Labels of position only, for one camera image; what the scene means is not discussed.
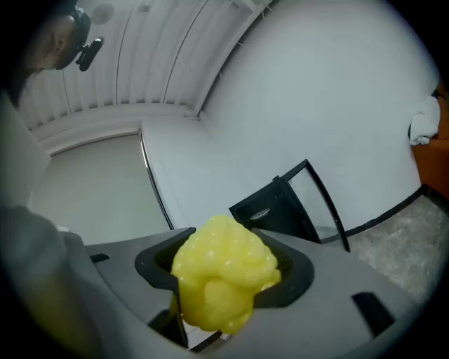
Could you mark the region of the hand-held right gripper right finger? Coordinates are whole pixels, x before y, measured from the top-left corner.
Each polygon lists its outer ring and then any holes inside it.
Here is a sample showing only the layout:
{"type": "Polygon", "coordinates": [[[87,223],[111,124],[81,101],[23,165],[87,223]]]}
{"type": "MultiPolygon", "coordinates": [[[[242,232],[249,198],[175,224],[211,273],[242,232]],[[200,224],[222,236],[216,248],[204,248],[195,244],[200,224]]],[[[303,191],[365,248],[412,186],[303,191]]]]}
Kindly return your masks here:
{"type": "Polygon", "coordinates": [[[290,306],[254,310],[229,339],[207,338],[196,347],[200,359],[379,358],[420,311],[405,290],[339,245],[255,233],[304,253],[314,281],[290,306]]]}

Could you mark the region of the black mini fridge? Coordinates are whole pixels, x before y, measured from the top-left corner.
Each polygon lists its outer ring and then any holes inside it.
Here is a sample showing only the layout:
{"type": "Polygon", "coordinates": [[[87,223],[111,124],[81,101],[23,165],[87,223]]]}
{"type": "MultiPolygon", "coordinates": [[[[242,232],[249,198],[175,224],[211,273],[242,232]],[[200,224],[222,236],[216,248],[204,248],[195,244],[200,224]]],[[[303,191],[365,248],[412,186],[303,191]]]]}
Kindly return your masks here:
{"type": "Polygon", "coordinates": [[[349,252],[349,241],[326,186],[307,159],[229,208],[247,229],[264,229],[322,245],[336,243],[349,252]],[[249,218],[270,208],[257,221],[249,218]]]}

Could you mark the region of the yellow toy fruit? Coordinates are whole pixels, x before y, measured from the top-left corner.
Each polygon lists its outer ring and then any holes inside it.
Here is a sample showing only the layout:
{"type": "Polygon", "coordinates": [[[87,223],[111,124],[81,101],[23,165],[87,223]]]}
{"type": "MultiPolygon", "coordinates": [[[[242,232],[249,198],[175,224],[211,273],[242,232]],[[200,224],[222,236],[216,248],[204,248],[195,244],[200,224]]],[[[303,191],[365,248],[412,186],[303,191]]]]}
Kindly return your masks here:
{"type": "Polygon", "coordinates": [[[236,220],[218,215],[195,231],[174,256],[183,320],[203,331],[238,332],[255,295],[281,282],[272,251],[236,220]]]}

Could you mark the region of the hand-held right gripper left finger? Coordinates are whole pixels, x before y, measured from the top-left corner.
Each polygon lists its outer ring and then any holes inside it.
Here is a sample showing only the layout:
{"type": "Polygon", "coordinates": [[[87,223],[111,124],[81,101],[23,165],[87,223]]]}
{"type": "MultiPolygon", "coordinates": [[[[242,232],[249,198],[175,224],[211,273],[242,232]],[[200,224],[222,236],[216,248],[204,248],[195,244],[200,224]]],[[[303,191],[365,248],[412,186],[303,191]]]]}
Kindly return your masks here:
{"type": "Polygon", "coordinates": [[[183,348],[188,338],[180,313],[176,252],[196,229],[171,230],[126,241],[89,245],[88,254],[112,292],[147,327],[183,348]]]}

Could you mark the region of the white plush toy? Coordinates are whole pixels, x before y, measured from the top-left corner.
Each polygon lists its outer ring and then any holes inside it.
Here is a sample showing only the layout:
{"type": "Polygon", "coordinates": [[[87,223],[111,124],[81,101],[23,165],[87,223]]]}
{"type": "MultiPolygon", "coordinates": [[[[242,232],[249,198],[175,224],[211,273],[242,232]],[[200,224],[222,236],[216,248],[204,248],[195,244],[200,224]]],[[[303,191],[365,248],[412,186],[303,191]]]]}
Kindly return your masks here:
{"type": "Polygon", "coordinates": [[[413,116],[408,129],[408,138],[412,146],[428,145],[438,132],[440,107],[433,96],[428,96],[413,116]]]}

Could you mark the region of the grey window roller blind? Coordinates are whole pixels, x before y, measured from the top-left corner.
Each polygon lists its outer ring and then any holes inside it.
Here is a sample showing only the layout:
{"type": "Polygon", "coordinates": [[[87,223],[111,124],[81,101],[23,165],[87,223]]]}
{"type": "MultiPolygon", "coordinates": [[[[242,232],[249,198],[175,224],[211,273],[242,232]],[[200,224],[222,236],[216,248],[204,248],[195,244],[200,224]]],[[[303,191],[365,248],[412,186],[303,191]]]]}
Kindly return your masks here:
{"type": "Polygon", "coordinates": [[[52,157],[31,209],[86,245],[169,230],[156,199],[139,135],[85,144],[52,157]]]}

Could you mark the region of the orange sofa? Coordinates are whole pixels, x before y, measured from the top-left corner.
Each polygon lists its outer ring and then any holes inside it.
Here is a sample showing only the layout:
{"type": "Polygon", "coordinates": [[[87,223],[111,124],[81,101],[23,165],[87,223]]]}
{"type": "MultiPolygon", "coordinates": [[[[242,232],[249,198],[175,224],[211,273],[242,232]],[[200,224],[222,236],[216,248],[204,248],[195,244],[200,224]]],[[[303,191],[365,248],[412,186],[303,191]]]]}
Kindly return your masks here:
{"type": "Polygon", "coordinates": [[[449,88],[442,80],[432,93],[440,107],[438,132],[426,145],[412,146],[422,184],[449,200],[449,88]]]}

